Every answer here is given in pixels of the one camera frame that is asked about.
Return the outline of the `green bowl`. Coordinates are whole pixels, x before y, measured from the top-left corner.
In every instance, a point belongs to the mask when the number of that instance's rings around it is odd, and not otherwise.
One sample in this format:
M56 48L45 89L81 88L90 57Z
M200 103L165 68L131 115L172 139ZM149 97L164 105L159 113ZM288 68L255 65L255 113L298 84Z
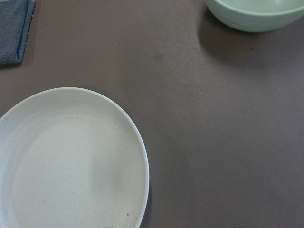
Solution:
M207 0L211 13L225 25L245 32L267 32L304 16L302 0Z

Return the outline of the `cream round plate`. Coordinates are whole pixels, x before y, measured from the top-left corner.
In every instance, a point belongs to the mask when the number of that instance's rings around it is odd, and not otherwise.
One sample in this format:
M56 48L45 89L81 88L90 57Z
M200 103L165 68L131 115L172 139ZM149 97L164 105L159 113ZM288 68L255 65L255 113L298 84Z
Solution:
M138 129L97 92L50 89L0 119L3 228L138 228L149 182Z

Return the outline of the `grey folded cloth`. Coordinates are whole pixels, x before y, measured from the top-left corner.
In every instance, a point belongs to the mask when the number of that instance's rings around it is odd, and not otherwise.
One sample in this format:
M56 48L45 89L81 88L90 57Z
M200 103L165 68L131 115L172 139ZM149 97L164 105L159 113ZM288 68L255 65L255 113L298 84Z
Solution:
M20 64L27 47L36 2L2 0L0 2L0 65Z

